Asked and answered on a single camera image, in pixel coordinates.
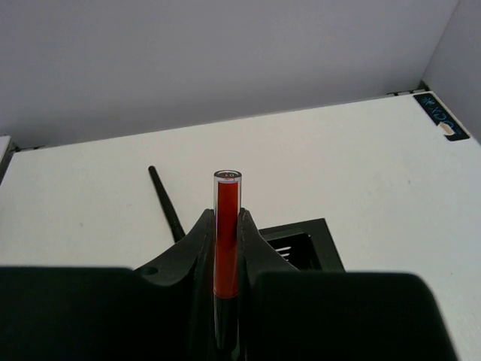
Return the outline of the large powder brush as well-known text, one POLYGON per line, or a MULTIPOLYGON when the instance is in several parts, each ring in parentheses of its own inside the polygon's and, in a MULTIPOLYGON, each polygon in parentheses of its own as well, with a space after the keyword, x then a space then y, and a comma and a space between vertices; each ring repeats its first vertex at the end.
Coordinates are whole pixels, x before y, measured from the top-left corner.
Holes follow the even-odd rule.
POLYGON ((171 230, 174 242, 177 243, 186 236, 186 233, 183 230, 180 219, 177 216, 177 212, 175 211, 174 205, 161 181, 156 167, 150 165, 148 167, 148 172, 165 215, 165 219, 167 220, 168 226, 171 230))

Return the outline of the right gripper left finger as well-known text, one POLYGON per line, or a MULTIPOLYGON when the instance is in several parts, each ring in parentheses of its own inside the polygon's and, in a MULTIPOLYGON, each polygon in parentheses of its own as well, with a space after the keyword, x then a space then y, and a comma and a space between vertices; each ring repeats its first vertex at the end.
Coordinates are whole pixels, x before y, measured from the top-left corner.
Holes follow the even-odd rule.
POLYGON ((188 234, 135 269, 156 289, 147 308, 151 329, 159 329, 161 355, 181 360, 216 359, 213 327, 215 217, 202 212, 188 234))

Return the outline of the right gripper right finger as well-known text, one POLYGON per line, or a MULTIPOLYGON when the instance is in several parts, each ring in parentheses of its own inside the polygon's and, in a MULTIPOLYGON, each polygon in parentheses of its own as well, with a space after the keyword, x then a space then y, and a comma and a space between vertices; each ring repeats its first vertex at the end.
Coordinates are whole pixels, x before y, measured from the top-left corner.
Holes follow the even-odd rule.
POLYGON ((251 290, 264 272, 296 272, 260 234, 251 213, 241 208, 237 218, 237 318, 239 360, 248 359, 253 337, 253 306, 251 290))

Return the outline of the red lip gloss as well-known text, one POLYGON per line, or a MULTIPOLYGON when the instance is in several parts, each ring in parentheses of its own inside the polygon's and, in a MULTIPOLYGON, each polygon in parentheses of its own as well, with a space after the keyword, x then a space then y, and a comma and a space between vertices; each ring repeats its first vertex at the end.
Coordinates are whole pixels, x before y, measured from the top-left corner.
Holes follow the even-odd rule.
POLYGON ((216 339, 220 349, 237 339, 237 218, 241 207, 241 173, 214 173, 215 259, 214 311, 216 339))

